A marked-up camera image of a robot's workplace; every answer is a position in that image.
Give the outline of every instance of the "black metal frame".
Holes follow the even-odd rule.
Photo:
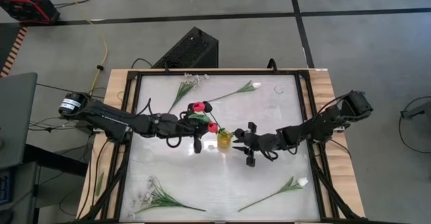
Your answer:
[[[121,106],[121,109],[126,110],[128,99],[129,99],[130,92],[131,92],[131,82],[134,79],[136,79],[137,81],[136,81],[135,92],[134,92],[134,96],[133,96],[132,113],[135,113],[137,110],[137,101],[139,98],[139,89],[141,87],[142,77],[144,77],[144,76],[158,76],[158,75],[184,75],[184,73],[193,73],[193,74],[205,74],[206,73],[208,75],[293,75],[295,78],[295,82],[296,82],[296,89],[298,92],[298,99],[299,99],[299,103],[300,103],[302,119],[307,120],[308,118],[307,118],[307,114],[306,114],[304,95],[302,93],[302,85],[301,85],[301,81],[300,81],[302,78],[306,84],[307,94],[308,94],[308,98],[310,99],[310,106],[312,109],[312,115],[314,116],[317,113],[316,104],[314,102],[314,95],[312,92],[310,74],[309,74],[307,69],[305,69],[305,70],[300,70],[300,69],[299,70],[278,70],[277,65],[275,64],[273,59],[270,60],[270,62],[268,64],[268,68],[272,68],[273,70],[188,71],[185,69],[184,71],[169,71],[167,69],[165,71],[145,71],[145,72],[129,71],[127,74],[127,82],[126,82],[126,86],[125,86],[125,93],[124,93],[123,104]],[[310,141],[307,141],[307,145],[308,145],[308,154],[310,155],[310,164],[312,164],[311,160],[312,160],[312,157],[315,155],[314,154],[314,148],[313,148],[312,143]],[[324,169],[324,174],[328,178],[328,180],[331,181],[331,176],[329,173],[329,166],[328,166],[328,162],[327,162],[326,153],[324,151],[322,151],[322,149],[320,149],[320,150],[321,150],[320,156],[321,156],[321,161],[322,161],[322,165],[323,165],[323,169]],[[112,154],[112,159],[111,159],[111,163],[110,163],[110,171],[108,173],[108,182],[110,182],[112,180],[112,178],[115,174],[114,171],[115,171],[115,166],[117,165],[117,161],[118,161],[118,153],[119,153],[119,145],[116,145],[114,147],[114,152]],[[130,156],[130,144],[128,144],[126,146],[123,159],[128,159],[129,156]],[[119,181],[119,190],[117,193],[117,201],[115,203],[115,212],[114,212],[114,219],[117,219],[117,220],[119,219],[120,211],[121,211],[121,205],[123,203],[123,192],[124,192],[124,188],[125,188],[127,168],[128,168],[128,164],[127,164],[126,169],[125,169],[125,171],[126,171],[125,174],[123,175],[123,177]],[[313,176],[313,182],[314,182],[314,189],[316,192],[316,199],[317,199],[317,206],[319,209],[319,215],[320,215],[321,219],[324,219],[326,216],[325,216],[325,207],[323,204],[323,196],[322,196],[320,181],[319,181],[318,177],[316,176],[316,174],[313,173],[312,176]],[[336,207],[333,199],[331,198],[331,196],[329,196],[329,199],[331,200],[331,208],[333,211],[333,216],[338,217],[337,207]],[[109,204],[110,204],[109,202],[104,204],[104,207],[102,209],[101,219],[106,218]]]

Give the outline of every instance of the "red flower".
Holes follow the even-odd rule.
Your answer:
[[[193,104],[193,111],[194,112],[202,112],[205,109],[205,104],[202,102],[196,102]]]
[[[214,122],[208,122],[208,131],[211,133],[217,133],[218,131],[217,124]]]

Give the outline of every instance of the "concrete floor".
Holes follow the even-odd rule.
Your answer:
[[[64,3],[69,0],[52,0]],[[298,0],[301,11],[343,11],[431,7],[431,0]],[[293,12],[291,0],[93,0],[82,4],[89,19],[123,19],[178,15]],[[76,6],[59,10],[62,20],[82,20]],[[303,17],[315,67],[328,68],[336,94],[366,92],[373,115],[346,132],[366,216],[377,221],[429,223],[431,159],[403,146],[398,137],[399,111],[412,99],[431,95],[431,13]],[[0,23],[13,22],[0,11]],[[294,17],[186,22],[143,22],[98,26],[106,36],[109,56],[98,87],[109,71],[128,68],[137,57],[156,62],[193,26],[220,41],[220,67],[307,67]],[[90,25],[30,27],[12,74],[35,71],[38,81],[74,90],[89,90],[103,55],[103,45]],[[138,67],[147,68],[145,64]],[[97,94],[104,95],[103,90]],[[38,88],[32,119],[55,116],[64,93]],[[406,140],[431,151],[429,122],[403,123]],[[86,136],[78,130],[31,133],[28,142],[50,151],[79,147]],[[81,152],[71,153],[79,158]],[[41,181],[55,173],[44,171]],[[82,185],[64,174],[45,186],[63,197]],[[58,198],[41,196],[41,206]],[[77,198],[65,209],[76,212]],[[72,220],[58,205],[43,208],[40,223]]]

